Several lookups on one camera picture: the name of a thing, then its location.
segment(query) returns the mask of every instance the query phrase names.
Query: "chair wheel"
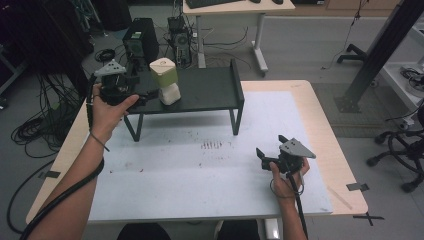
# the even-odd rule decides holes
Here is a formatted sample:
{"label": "chair wheel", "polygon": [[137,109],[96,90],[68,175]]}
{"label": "chair wheel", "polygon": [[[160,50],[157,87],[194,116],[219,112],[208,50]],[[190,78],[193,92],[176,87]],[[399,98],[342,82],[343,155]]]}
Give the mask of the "chair wheel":
{"label": "chair wheel", "polygon": [[370,167],[374,167],[375,165],[377,165],[377,163],[380,161],[380,159],[376,158],[376,157],[372,157],[370,159],[367,160],[367,165]]}
{"label": "chair wheel", "polygon": [[383,144],[384,141],[386,141],[386,138],[381,135],[378,135],[377,137],[374,138],[374,142],[377,144]]}
{"label": "chair wheel", "polygon": [[413,192],[417,188],[417,186],[412,183],[404,183],[402,184],[401,188],[404,192],[410,193]]}

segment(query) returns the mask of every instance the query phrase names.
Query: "hand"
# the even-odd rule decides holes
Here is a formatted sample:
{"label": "hand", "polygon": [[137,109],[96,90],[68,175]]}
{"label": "hand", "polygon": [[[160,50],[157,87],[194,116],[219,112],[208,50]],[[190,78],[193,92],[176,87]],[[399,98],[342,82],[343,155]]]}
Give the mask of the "hand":
{"label": "hand", "polygon": [[[291,187],[291,183],[289,179],[282,179],[280,175],[280,170],[278,169],[278,166],[271,162],[269,164],[271,167],[272,175],[274,177],[274,192],[278,197],[278,203],[281,207],[286,206],[293,206],[295,204],[295,195],[294,191]],[[306,172],[309,170],[309,162],[306,158],[303,158],[303,166],[300,169],[300,172],[302,172],[302,175],[305,175]],[[301,179],[299,172],[296,172],[293,174],[293,178],[296,182],[297,188],[301,185]]]}
{"label": "hand", "polygon": [[124,115],[128,115],[127,109],[137,102],[139,96],[132,95],[116,106],[110,106],[100,98],[101,84],[93,86],[93,127],[91,132],[101,142],[106,143],[112,137],[112,131],[118,125]]}

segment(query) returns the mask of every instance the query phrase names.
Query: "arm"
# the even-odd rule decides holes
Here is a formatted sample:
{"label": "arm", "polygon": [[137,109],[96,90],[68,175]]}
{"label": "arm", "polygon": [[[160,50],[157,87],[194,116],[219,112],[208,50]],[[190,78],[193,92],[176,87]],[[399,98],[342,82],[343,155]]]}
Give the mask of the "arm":
{"label": "arm", "polygon": [[[100,97],[100,86],[93,87],[92,134],[103,144],[111,137],[112,131],[126,110],[138,96],[130,96],[117,106],[109,106]],[[91,135],[68,172],[49,195],[42,208],[66,189],[91,174],[103,158],[103,146]],[[87,183],[53,209],[34,229],[29,239],[81,239],[91,209],[97,178]]]}
{"label": "arm", "polygon": [[[278,205],[281,210],[281,217],[283,219],[283,238],[284,240],[292,239],[306,239],[305,233],[302,229],[302,224],[299,219],[299,214],[297,213],[295,207],[295,196],[289,179],[282,179],[280,176],[280,171],[277,165],[273,162],[270,164],[271,171],[274,178],[274,190],[278,197]],[[306,158],[303,160],[303,167],[300,170],[302,174],[306,174],[309,170],[309,163]],[[297,186],[300,186],[300,176],[299,173],[293,175]]]}

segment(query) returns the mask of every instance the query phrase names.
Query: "black shelf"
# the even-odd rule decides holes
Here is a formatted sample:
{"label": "black shelf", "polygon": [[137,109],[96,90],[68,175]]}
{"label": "black shelf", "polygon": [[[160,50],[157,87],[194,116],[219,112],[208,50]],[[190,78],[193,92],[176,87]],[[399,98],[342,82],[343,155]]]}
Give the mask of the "black shelf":
{"label": "black shelf", "polygon": [[[145,114],[164,114],[179,112],[198,112],[229,110],[233,134],[237,135],[244,106],[244,95],[241,88],[237,66],[234,60],[230,67],[181,69],[178,72],[178,87],[181,99],[172,105],[164,105],[159,99],[150,100],[146,106],[129,110],[130,114],[139,114],[137,129],[134,131],[128,118],[124,121],[134,141],[140,140],[143,116]],[[140,84],[136,92],[142,93],[157,89],[150,72],[140,73]]]}

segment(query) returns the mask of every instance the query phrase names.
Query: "office chair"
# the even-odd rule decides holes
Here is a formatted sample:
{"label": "office chair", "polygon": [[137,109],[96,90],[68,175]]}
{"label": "office chair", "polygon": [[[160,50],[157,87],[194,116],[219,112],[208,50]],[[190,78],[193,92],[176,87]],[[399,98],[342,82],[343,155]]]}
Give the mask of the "office chair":
{"label": "office chair", "polygon": [[[424,107],[420,107],[417,113],[418,120],[422,127],[424,127]],[[404,192],[410,193],[413,192],[420,183],[424,180],[424,171],[421,165],[420,160],[424,158],[424,129],[420,131],[397,131],[384,132],[377,137],[375,137],[374,142],[377,144],[382,144],[388,139],[389,151],[383,152],[378,156],[369,158],[367,160],[367,165],[374,167],[378,162],[386,156],[393,156],[399,163],[408,168],[409,170],[418,174],[414,181],[409,183],[402,184],[401,188]],[[401,136],[405,135],[407,138],[418,137],[419,140],[409,144]],[[395,150],[393,148],[393,140],[397,140],[400,144],[404,146],[402,150]],[[407,163],[407,161],[413,161],[415,167]]]}

